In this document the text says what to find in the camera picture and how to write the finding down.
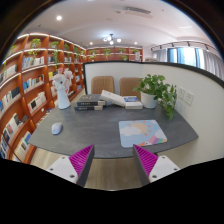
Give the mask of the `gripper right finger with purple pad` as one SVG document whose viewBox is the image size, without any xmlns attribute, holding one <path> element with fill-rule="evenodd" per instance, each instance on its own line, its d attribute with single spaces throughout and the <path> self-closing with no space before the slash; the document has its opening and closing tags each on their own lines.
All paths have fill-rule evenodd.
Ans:
<svg viewBox="0 0 224 224">
<path fill-rule="evenodd" d="M 133 146 L 133 157 L 143 186 L 180 170 L 167 156 L 157 156 L 138 145 Z"/>
</svg>

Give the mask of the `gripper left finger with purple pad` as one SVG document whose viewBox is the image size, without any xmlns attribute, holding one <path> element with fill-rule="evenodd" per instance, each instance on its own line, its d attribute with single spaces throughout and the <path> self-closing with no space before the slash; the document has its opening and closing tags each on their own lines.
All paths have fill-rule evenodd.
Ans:
<svg viewBox="0 0 224 224">
<path fill-rule="evenodd" d="M 84 187 L 94 155 L 94 146 L 89 145 L 71 156 L 62 155 L 47 168 L 47 171 Z"/>
</svg>

